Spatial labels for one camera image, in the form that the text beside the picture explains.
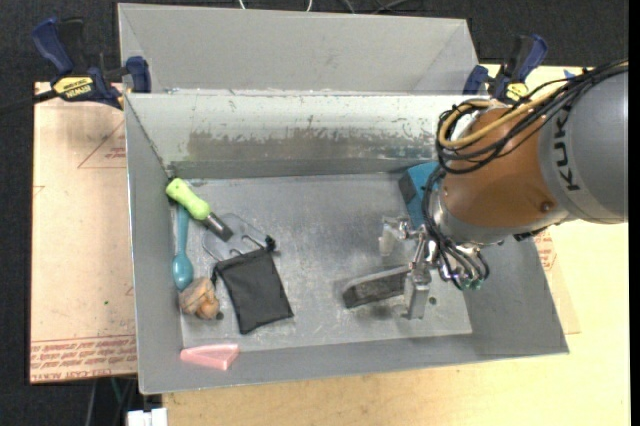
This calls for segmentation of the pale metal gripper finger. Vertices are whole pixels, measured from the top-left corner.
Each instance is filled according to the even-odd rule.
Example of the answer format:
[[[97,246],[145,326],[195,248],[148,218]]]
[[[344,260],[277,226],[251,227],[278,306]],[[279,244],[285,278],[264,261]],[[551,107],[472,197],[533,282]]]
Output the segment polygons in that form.
[[[390,256],[397,243],[409,238],[409,219],[404,216],[384,217],[382,231],[378,238],[379,252],[383,257]]]
[[[426,310],[431,287],[431,276],[415,276],[409,273],[404,282],[403,299],[406,319],[422,319]]]

